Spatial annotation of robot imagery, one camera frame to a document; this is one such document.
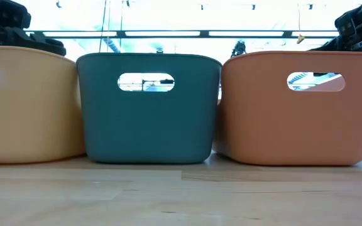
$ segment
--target fluorescent light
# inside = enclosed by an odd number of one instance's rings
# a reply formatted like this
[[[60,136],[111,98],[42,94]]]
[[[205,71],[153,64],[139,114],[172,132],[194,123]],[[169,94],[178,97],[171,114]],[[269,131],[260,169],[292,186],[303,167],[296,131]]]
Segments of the fluorescent light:
[[[126,36],[199,36],[199,31],[126,31]]]
[[[292,36],[298,37],[299,34],[302,36],[339,36],[339,32],[337,31],[294,31]]]
[[[44,32],[45,36],[53,36],[53,37],[68,37],[68,36],[79,36],[79,37],[87,37],[87,36],[96,36],[96,37],[107,37],[107,36],[117,36],[115,31],[86,31],[86,32],[76,32],[76,31],[64,31],[64,32]]]
[[[210,31],[210,36],[282,36],[282,31]]]

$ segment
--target wooden table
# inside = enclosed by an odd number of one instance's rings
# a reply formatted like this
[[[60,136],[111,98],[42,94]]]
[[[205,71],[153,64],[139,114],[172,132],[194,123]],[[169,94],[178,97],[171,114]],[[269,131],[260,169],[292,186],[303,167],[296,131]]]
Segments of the wooden table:
[[[0,166],[0,226],[359,226],[362,163],[350,168],[129,166],[87,158]]]

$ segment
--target dark green basket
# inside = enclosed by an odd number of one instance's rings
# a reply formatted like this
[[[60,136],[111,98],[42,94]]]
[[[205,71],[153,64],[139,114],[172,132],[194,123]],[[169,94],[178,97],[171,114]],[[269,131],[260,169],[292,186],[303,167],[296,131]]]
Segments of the dark green basket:
[[[103,163],[198,163],[211,153],[221,64],[197,55],[93,53],[77,60],[88,156]],[[168,92],[119,88],[124,73],[167,73]]]

